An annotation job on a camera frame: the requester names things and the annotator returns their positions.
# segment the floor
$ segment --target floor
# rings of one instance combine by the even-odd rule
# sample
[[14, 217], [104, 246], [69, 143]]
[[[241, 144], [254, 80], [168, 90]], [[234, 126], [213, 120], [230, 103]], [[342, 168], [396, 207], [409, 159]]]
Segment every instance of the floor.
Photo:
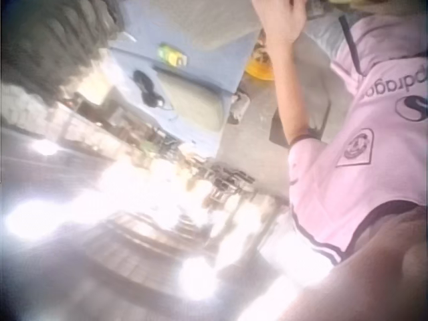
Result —
[[[320, 125], [330, 104], [322, 135], [323, 141], [330, 142], [342, 126], [350, 94], [330, 69], [328, 57], [304, 34], [296, 42], [295, 57], [312, 124]], [[274, 83], [244, 75], [243, 87], [251, 104], [239, 125], [226, 125], [217, 159], [253, 176], [265, 192], [287, 198], [288, 150], [269, 141], [277, 108]]]

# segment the navy stripe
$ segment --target navy stripe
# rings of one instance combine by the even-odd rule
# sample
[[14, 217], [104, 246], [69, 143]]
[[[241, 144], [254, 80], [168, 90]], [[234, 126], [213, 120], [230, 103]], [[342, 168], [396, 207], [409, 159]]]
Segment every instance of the navy stripe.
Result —
[[340, 257], [341, 259], [343, 259], [344, 253], [342, 252], [342, 250], [332, 244], [329, 243], [321, 243], [315, 240], [315, 237], [313, 235], [311, 235], [308, 231], [306, 231], [299, 223], [299, 220], [297, 218], [296, 213], [294, 212], [294, 208], [291, 206], [290, 207], [290, 211], [292, 213], [292, 217], [294, 220], [294, 223], [296, 224], [296, 229], [306, 238], [309, 240], [310, 243], [312, 243], [313, 246], [316, 247], [325, 247], [326, 249], [329, 249], [331, 251], [333, 251], [334, 253], [336, 253], [338, 255], [338, 257]]
[[346, 17], [344, 15], [339, 17], [339, 22], [340, 22], [340, 25], [342, 26], [343, 34], [348, 44], [350, 56], [352, 58], [352, 62], [354, 64], [355, 70], [360, 75], [365, 77], [366, 75], [364, 75], [361, 71], [360, 58], [358, 56], [358, 51], [356, 49], [354, 40], [352, 38], [352, 34], [350, 32], [349, 24], [348, 24], [348, 21], [346, 20]]
[[317, 139], [317, 138], [316, 138], [316, 137], [314, 137], [314, 135], [312, 135], [312, 134], [303, 134], [303, 135], [297, 136], [297, 137], [295, 137], [295, 139], [293, 139], [293, 140], [292, 140], [292, 142], [290, 143], [290, 149], [291, 149], [291, 148], [292, 148], [296, 143], [300, 142], [301, 140], [308, 139], [308, 138], [315, 138], [315, 139]]
[[330, 260], [330, 262], [332, 262], [333, 265], [339, 264], [339, 262], [337, 262], [337, 259], [333, 255], [331, 255], [330, 253], [324, 252], [320, 249], [312, 249], [312, 251], [319, 253], [319, 254], [323, 255], [324, 257], [327, 257]]

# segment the shirt sleeve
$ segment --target shirt sleeve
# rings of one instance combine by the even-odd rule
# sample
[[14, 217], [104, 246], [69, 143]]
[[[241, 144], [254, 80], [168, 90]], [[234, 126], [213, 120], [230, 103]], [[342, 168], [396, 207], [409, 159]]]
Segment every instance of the shirt sleeve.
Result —
[[292, 145], [288, 155], [290, 185], [297, 183], [309, 171], [326, 146], [316, 138], [304, 138]]

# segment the pink shirt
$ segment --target pink shirt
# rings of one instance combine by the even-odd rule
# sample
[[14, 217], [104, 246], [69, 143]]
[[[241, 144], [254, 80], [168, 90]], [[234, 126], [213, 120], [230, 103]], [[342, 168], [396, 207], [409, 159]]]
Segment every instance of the pink shirt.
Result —
[[358, 74], [343, 43], [333, 69], [354, 101], [330, 143], [313, 138], [290, 150], [290, 203], [298, 229], [342, 260], [366, 216], [388, 201], [427, 204], [425, 18], [372, 16], [351, 29]]

